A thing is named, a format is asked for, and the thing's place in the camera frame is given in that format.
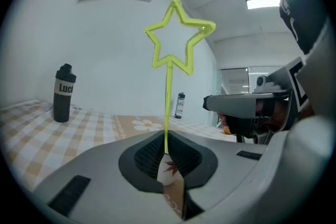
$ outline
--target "star shape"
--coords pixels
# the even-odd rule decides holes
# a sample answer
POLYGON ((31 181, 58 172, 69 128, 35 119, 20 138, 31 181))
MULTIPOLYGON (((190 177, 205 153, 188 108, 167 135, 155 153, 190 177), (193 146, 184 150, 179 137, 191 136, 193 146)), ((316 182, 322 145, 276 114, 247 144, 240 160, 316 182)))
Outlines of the star shape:
POLYGON ((191 19, 185 14, 180 0, 172 0, 163 20, 159 23, 152 24, 145 28, 145 33, 154 43, 153 68, 158 68, 170 62, 176 64, 183 72, 191 76, 194 70, 194 51, 193 47, 202 39, 206 38, 216 29, 216 24, 208 20, 191 19), (167 55, 160 59, 161 42, 153 33, 154 30, 164 28, 172 18, 173 12, 176 11, 180 23, 184 26, 198 28, 199 31, 191 37, 185 45, 185 62, 175 55, 167 55))

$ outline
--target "black water bottle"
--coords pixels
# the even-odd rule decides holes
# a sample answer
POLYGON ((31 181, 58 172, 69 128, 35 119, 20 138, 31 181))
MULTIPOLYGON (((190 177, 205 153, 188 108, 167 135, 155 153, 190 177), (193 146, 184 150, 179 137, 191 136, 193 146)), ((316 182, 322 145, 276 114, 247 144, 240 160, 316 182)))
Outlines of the black water bottle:
POLYGON ((54 120, 67 122, 70 116, 70 101, 76 76, 71 72, 72 66, 64 64, 56 72, 54 88, 54 120))

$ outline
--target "white wall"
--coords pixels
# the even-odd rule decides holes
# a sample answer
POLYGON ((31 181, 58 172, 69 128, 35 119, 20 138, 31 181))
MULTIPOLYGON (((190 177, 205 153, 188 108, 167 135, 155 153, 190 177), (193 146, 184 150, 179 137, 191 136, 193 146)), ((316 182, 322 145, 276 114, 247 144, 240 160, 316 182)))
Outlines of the white wall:
POLYGON ((292 33, 267 33, 224 39, 215 43, 218 68, 281 66, 304 55, 292 33))
MULTIPOLYGON (((166 69, 152 68, 154 47, 143 30, 162 20, 170 1, 17 0, 1 40, 1 106, 34 98, 52 103, 56 71, 69 63, 77 75, 72 103, 119 115, 163 115, 166 69)), ((161 56, 184 59, 193 33, 173 19, 158 33, 161 56)), ((215 92, 216 68, 208 44, 196 45, 194 75, 174 68, 172 113, 184 91, 183 117, 211 122, 202 104, 215 92)))

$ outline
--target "small bottle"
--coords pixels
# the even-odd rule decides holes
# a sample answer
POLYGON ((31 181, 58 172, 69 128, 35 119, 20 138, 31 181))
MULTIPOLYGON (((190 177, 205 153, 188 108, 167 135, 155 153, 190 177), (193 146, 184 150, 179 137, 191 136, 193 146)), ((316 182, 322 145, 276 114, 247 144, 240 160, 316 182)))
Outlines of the small bottle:
POLYGON ((185 99, 184 92, 180 92, 179 95, 178 95, 177 105, 176 105, 176 110, 175 110, 175 118, 177 118, 177 119, 182 118, 184 99, 185 99))
POLYGON ((67 122, 70 116, 70 101, 76 76, 72 74, 72 66, 64 64, 56 72, 54 87, 54 120, 67 122))

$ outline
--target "black slot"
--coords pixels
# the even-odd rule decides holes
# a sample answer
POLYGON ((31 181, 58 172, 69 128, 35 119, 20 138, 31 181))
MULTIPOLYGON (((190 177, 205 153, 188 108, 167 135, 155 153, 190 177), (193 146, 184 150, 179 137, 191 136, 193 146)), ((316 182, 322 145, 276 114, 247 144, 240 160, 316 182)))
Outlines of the black slot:
POLYGON ((216 155, 207 147, 173 132, 168 132, 170 157, 184 178, 186 190, 204 186, 218 167, 216 155))
POLYGON ((91 179, 84 176, 74 176, 72 180, 49 203, 49 207, 67 217, 91 179))
POLYGON ((262 156, 262 154, 248 152, 248 151, 239 151, 236 155, 244 157, 244 158, 248 158, 248 159, 254 159, 256 161, 260 160, 262 156))
POLYGON ((182 219, 188 220, 203 212, 204 210, 191 199, 189 192, 184 189, 184 205, 183 205, 182 219))

